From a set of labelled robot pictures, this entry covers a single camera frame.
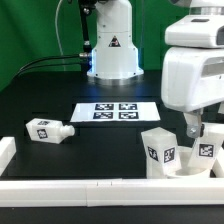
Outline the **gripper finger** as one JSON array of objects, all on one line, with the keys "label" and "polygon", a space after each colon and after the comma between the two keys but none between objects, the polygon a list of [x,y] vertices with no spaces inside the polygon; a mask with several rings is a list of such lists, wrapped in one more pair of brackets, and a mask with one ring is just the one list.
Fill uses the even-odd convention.
[{"label": "gripper finger", "polygon": [[204,126],[202,124],[203,112],[201,110],[195,110],[184,114],[184,118],[187,124],[187,136],[190,138],[198,138],[203,135]]}]

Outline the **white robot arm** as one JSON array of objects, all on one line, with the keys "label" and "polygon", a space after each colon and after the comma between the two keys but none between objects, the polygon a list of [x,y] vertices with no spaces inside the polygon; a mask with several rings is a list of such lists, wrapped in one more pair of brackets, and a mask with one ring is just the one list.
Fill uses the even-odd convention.
[{"label": "white robot arm", "polygon": [[[224,101],[224,0],[169,0],[189,14],[165,30],[170,46],[163,61],[161,98],[184,114],[187,135],[202,134],[207,106]],[[98,0],[97,44],[91,52],[90,79],[122,84],[143,74],[132,42],[128,0]]]}]

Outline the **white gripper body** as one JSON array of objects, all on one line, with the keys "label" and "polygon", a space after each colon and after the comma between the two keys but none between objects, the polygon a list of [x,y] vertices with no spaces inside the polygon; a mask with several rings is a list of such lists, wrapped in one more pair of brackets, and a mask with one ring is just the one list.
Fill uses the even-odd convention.
[{"label": "white gripper body", "polygon": [[172,47],[164,58],[161,98],[191,112],[224,101],[224,49]]}]

